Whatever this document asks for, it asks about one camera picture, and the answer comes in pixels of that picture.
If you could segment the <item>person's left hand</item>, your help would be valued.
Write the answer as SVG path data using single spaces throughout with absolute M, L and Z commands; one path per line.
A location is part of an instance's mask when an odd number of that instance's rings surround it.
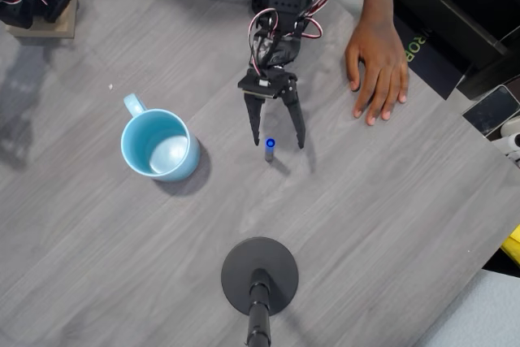
M 352 91 L 357 91 L 353 116 L 366 116 L 372 126 L 388 120 L 396 103 L 407 100 L 409 71 L 404 47 L 392 22 L 361 19 L 345 50 Z

